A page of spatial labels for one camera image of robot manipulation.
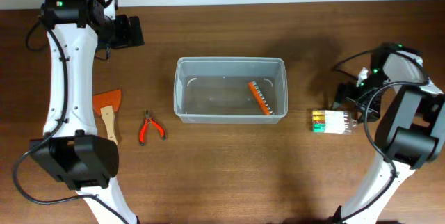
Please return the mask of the orange socket bit holder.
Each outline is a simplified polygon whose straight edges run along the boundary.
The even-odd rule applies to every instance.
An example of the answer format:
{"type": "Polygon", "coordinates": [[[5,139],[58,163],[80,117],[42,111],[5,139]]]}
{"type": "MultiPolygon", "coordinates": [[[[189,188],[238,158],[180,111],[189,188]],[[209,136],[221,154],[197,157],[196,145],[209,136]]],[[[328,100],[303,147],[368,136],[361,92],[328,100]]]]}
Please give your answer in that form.
{"type": "Polygon", "coordinates": [[[273,111],[271,107],[269,107],[264,95],[260,91],[257,83],[255,81],[248,82],[248,88],[250,89],[250,92],[252,93],[253,97],[257,101],[259,108],[261,109],[261,112],[264,115],[272,115],[273,111]]]}

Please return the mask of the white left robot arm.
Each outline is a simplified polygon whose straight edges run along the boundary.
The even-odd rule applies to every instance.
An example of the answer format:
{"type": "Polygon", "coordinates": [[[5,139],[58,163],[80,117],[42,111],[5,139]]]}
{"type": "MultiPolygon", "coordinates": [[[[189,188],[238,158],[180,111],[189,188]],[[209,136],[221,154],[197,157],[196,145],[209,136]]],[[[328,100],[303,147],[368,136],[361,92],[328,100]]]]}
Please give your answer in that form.
{"type": "Polygon", "coordinates": [[[97,134],[92,70],[100,50],[144,43],[137,17],[118,15],[118,0],[45,0],[39,23],[51,51],[51,90],[43,136],[28,155],[85,200],[99,223],[137,223],[120,190],[117,144],[97,134]]]}

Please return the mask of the marker pack clear case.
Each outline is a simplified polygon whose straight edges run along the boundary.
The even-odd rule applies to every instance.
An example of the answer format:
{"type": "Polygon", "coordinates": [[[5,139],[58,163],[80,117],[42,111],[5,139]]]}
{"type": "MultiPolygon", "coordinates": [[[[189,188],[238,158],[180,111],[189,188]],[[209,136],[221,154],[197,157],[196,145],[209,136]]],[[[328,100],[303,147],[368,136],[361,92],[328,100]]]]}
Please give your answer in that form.
{"type": "Polygon", "coordinates": [[[313,110],[312,131],[322,134],[350,134],[357,121],[349,111],[313,110]]]}

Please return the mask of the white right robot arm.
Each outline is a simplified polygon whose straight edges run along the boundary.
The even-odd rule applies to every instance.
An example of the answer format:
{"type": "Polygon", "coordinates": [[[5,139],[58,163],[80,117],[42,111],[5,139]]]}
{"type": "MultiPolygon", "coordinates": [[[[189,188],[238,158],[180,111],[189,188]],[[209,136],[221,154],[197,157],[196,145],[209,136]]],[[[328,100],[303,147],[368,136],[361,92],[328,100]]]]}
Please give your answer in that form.
{"type": "Polygon", "coordinates": [[[378,223],[398,187],[444,146],[444,93],[424,70],[421,52],[386,42],[368,53],[370,67],[339,84],[331,107],[355,105],[376,155],[356,194],[329,223],[378,223]]]}

